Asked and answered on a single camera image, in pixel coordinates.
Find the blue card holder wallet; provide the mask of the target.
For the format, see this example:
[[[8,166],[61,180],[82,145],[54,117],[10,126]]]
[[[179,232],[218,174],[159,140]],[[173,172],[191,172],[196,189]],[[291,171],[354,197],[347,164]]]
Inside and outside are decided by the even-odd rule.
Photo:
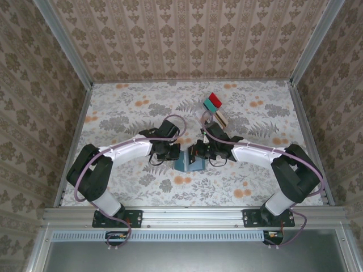
[[[197,157],[195,161],[189,158],[186,151],[181,151],[179,159],[174,161],[174,170],[184,173],[205,170],[205,159]]]

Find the clear acrylic card stand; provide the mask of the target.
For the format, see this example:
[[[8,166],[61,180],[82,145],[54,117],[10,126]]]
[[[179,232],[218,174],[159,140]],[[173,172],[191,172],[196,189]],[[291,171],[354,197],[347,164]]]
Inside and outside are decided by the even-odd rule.
[[[195,109],[195,117],[197,118],[199,123],[204,124],[204,123],[209,123],[211,121],[215,121],[213,116],[215,115],[216,112],[221,112],[226,117],[226,119],[228,121],[228,125],[225,128],[222,129],[222,130],[226,130],[227,127],[229,126],[229,118],[227,117],[227,113],[225,112],[225,110],[222,107],[223,103],[222,103],[222,106],[220,108],[217,108],[217,111],[215,113],[212,113],[211,111],[207,110],[204,107],[204,101],[205,101],[205,99],[209,98],[209,95],[211,93],[205,95],[205,97],[202,99],[202,101],[198,103],[198,105],[196,106],[196,109]]]

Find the red credit card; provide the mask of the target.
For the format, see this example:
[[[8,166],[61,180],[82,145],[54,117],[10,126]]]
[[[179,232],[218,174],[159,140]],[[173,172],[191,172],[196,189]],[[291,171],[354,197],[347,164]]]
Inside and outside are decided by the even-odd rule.
[[[212,92],[209,95],[209,100],[211,101],[211,103],[216,107],[216,108],[220,108],[222,106],[222,102],[221,100],[216,96],[216,94],[214,92]]]

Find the grey metal panel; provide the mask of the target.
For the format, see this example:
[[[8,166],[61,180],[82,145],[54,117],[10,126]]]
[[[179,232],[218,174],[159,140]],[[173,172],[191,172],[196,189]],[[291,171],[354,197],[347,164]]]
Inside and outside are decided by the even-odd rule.
[[[44,272],[348,272],[333,231],[303,231],[279,248],[261,242],[64,242]]]

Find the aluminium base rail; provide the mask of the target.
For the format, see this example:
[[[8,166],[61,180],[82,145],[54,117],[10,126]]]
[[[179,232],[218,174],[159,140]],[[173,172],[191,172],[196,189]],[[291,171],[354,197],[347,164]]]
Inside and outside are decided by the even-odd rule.
[[[250,217],[246,207],[137,207],[142,210],[142,230],[233,230],[244,227]],[[63,230],[90,229],[95,209],[92,207],[48,208],[43,227]],[[294,211],[307,218],[307,229],[346,227],[348,220],[342,207],[297,206]]]

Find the aluminium rear rail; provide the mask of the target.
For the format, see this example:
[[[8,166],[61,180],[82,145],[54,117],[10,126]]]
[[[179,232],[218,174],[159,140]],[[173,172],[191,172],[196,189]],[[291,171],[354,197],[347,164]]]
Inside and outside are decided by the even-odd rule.
[[[224,78],[224,79],[152,79],[152,80],[114,80],[114,81],[93,81],[95,84],[116,84],[116,83],[179,83],[179,82],[268,82],[268,81],[285,81],[290,82],[289,78]]]

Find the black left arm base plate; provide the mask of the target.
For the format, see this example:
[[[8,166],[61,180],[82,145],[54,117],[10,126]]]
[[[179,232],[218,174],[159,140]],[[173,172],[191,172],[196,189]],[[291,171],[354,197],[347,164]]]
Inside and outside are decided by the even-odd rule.
[[[143,211],[121,209],[113,217],[126,221],[132,228],[141,228]],[[95,211],[92,227],[94,228],[126,228],[122,222],[104,216],[100,211]]]

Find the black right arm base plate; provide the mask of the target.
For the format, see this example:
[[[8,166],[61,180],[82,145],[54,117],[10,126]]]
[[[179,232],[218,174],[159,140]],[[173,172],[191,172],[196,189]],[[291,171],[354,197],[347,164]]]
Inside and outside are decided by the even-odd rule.
[[[294,227],[295,221],[291,211],[285,210],[282,214],[275,216],[266,209],[244,209],[243,224],[246,228],[253,227]]]

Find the aluminium side rail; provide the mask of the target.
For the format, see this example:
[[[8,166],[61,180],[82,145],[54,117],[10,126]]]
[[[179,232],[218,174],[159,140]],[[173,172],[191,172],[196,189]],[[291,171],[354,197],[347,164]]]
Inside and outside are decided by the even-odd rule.
[[[83,102],[82,105],[82,109],[79,115],[79,119],[75,128],[75,132],[74,132],[74,136],[73,136],[73,140],[71,142],[71,146],[70,146],[70,150],[67,156],[67,160],[65,163],[65,167],[61,176],[61,180],[60,180],[60,184],[58,187],[58,191],[57,191],[57,195],[56,198],[54,200],[54,204],[53,207],[54,208],[58,208],[61,204],[62,204],[62,200],[64,197],[64,193],[66,190],[66,186],[67,186],[67,180],[66,180],[66,175],[68,173],[68,170],[70,169],[72,163],[73,163],[73,159],[75,157],[75,153],[77,151],[77,146],[78,146],[78,142],[81,136],[81,132],[83,129],[83,125],[86,119],[86,115],[87,115],[87,111],[88,111],[88,107],[90,105],[90,101],[91,101],[91,97],[92,97],[92,86],[91,88],[89,88],[86,91],[86,96],[85,96],[85,100]]]
[[[313,134],[311,132],[310,129],[310,125],[309,125],[309,121],[307,119],[301,98],[299,96],[298,93],[298,89],[295,85],[293,85],[292,83],[290,83],[289,81],[287,81],[288,83],[288,87],[289,87],[289,91],[290,91],[290,95],[292,98],[292,102],[294,104],[294,109],[299,121],[299,125],[301,128],[301,132],[305,141],[305,145],[307,148],[307,152],[311,158],[311,160],[314,162],[314,164],[319,168],[319,170],[321,171],[322,175],[323,175],[323,179],[324,179],[324,190],[321,192],[321,197],[323,200],[323,204],[324,205],[329,205],[329,206],[335,206],[335,201],[334,198],[332,196],[331,190],[330,190],[330,186],[328,184],[327,178],[326,178],[326,174],[323,168],[323,164],[322,161],[320,159],[319,156],[319,152],[317,150],[315,141],[314,141],[314,137]]]

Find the aluminium corner post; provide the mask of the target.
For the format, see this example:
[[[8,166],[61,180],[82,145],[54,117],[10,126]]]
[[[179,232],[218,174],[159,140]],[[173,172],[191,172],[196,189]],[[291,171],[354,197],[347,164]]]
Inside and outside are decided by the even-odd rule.
[[[71,37],[69,34],[67,34],[64,25],[56,14],[55,9],[48,0],[33,1],[48,24],[53,35],[57,39],[60,47],[67,56],[85,89],[87,91],[92,89],[93,80],[91,79],[91,75],[87,71],[86,65],[83,63],[81,55],[77,52],[75,46],[73,45]]]
[[[312,58],[323,42],[329,28],[334,22],[337,14],[342,8],[345,0],[329,0],[327,7],[325,8],[323,14],[321,15],[310,39],[307,43],[304,51],[302,52],[300,59],[298,60],[292,75],[290,77],[290,82],[292,86],[296,86],[301,80],[304,72],[308,68]]]

